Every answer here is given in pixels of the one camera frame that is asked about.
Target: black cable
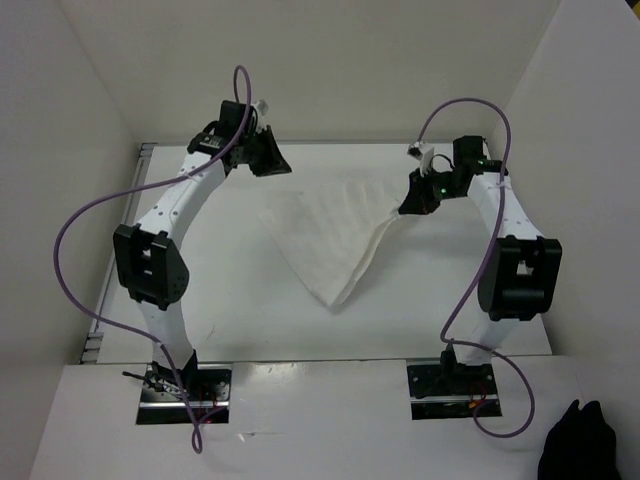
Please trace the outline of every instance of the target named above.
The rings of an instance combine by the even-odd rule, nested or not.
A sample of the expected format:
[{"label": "black cable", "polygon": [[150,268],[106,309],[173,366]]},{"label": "black cable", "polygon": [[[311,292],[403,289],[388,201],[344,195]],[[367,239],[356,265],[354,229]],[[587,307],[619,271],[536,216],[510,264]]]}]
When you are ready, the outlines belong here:
[{"label": "black cable", "polygon": [[253,137],[258,129],[258,112],[253,107],[251,107],[251,112],[251,133],[249,134],[249,138]]},{"label": "black cable", "polygon": [[211,131],[218,125],[218,121],[214,120],[213,122],[209,122],[206,127],[202,129],[205,133],[211,133]]},{"label": "black cable", "polygon": [[449,166],[451,167],[451,170],[453,170],[453,162],[444,153],[436,153],[433,157],[431,157],[431,161],[429,162],[429,164],[432,164],[433,163],[433,159],[436,158],[436,157],[444,158],[447,162],[449,162]]}]

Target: metal base plate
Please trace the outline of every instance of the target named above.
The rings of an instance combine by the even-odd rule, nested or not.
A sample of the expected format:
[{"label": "metal base plate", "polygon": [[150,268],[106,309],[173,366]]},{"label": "metal base plate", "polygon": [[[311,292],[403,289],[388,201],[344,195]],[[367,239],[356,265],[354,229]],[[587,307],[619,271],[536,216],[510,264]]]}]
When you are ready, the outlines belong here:
[{"label": "metal base plate", "polygon": [[[222,409],[209,417],[206,423],[229,423],[229,397],[231,392],[231,365],[201,364],[198,373],[202,388],[199,398],[189,403],[196,418],[202,418],[214,408]],[[140,393],[137,425],[166,425],[191,423],[182,400],[169,393],[156,392],[144,385]]]},{"label": "metal base plate", "polygon": [[498,389],[491,365],[474,375],[444,373],[440,359],[407,362],[413,420],[468,418],[479,402],[489,402],[478,417],[500,417]]}]

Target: white cloth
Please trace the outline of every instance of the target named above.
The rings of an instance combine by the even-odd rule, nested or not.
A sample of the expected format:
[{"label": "white cloth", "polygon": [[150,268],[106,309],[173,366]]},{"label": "white cloth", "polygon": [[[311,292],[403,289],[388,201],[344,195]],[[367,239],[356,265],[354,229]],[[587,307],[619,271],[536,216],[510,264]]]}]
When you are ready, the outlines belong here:
[{"label": "white cloth", "polygon": [[325,306],[336,306],[401,218],[397,210],[408,187],[406,175],[321,185],[281,195],[259,217],[307,289]]}]

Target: white enclosure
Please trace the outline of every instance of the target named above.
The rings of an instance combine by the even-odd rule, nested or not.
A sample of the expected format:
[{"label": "white enclosure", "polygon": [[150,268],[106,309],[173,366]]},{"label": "white enclosure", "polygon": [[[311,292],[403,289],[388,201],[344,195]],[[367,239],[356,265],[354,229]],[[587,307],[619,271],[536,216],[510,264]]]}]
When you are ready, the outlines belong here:
[{"label": "white enclosure", "polygon": [[[545,432],[573,398],[603,402],[618,435],[622,476],[640,476],[640,21],[624,0],[0,0],[0,58],[3,478],[425,478],[434,468],[437,478],[533,479]],[[269,102],[276,138],[286,141],[283,151],[306,187],[322,180],[318,165],[331,149],[349,162],[327,160],[325,180],[365,169],[386,175],[410,162],[400,159],[403,145],[453,97],[483,97],[506,109],[516,193],[536,226],[564,248],[551,311],[505,345],[509,355],[525,355],[516,361],[541,399],[525,436],[488,441],[471,421],[416,424],[408,414],[403,359],[423,346],[437,355],[439,326],[487,238],[463,202],[439,211],[450,215],[439,227],[452,234],[440,245],[448,253],[413,262],[383,244],[380,258],[390,263],[372,266],[336,318],[307,301],[275,247],[266,248],[266,263],[282,281],[269,291],[285,288],[278,301],[308,313],[314,328],[303,335],[293,333],[294,316],[278,301],[235,308],[220,307],[221,295],[203,302],[193,296],[206,294],[207,281],[220,282],[207,280],[207,268],[229,267],[207,256],[206,242],[233,242],[231,232],[212,233],[198,218],[185,241],[195,269],[187,330],[208,335],[215,313],[222,318],[216,328],[228,334],[198,348],[210,360],[294,361],[235,365],[231,422],[207,427],[208,455],[194,460],[187,426],[134,426],[139,389],[113,364],[140,369],[150,354],[144,342],[105,330],[100,365],[74,365],[89,322],[55,281],[51,250],[59,227],[99,195],[168,174],[183,154],[156,146],[153,156],[148,147],[139,155],[141,144],[184,145],[232,98],[238,63],[248,68],[254,95]],[[460,135],[482,134],[492,157],[501,158],[497,120],[482,107],[456,106],[427,137],[446,149]],[[136,176],[139,157],[146,167]],[[236,173],[222,205],[203,210],[222,215],[226,226],[236,213],[246,218],[246,201],[237,211],[230,205],[254,180]],[[256,181],[245,198],[261,201],[271,188],[291,188],[282,182]],[[126,294],[109,279],[111,234],[127,211],[141,213],[159,194],[129,208],[116,201],[93,210],[63,251],[65,275],[81,300],[132,324]],[[255,226],[247,229],[255,234]],[[423,239],[420,228],[404,237],[407,249],[412,238]],[[241,281],[249,266],[247,257],[236,277],[227,270],[234,288],[255,290],[257,283]],[[397,276],[382,275],[392,267]],[[440,297],[431,278],[425,324],[414,321],[421,309],[408,303],[413,295],[399,288],[414,285],[420,268],[444,275],[449,289]],[[383,292],[394,288],[396,303],[385,301]],[[209,323],[199,323],[214,307]],[[396,312],[413,320],[383,321]],[[377,317],[369,325],[366,315]],[[334,339],[335,321],[342,323]],[[469,326],[458,328],[464,335]],[[357,358],[385,360],[302,362]],[[488,424],[513,427],[526,415],[524,390],[503,364],[495,368],[505,416]],[[464,461],[451,454],[451,442],[468,445]],[[291,452],[297,461],[288,460]]]}]

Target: black glove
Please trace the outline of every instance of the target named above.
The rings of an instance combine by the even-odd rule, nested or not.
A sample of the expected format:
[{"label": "black glove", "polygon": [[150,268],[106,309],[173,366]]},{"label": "black glove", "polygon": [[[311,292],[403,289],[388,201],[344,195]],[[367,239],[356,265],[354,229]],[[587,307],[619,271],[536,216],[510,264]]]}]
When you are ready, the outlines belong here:
[{"label": "black glove", "polygon": [[538,480],[621,480],[616,468],[616,434],[600,402],[580,411],[575,400],[547,436]]}]

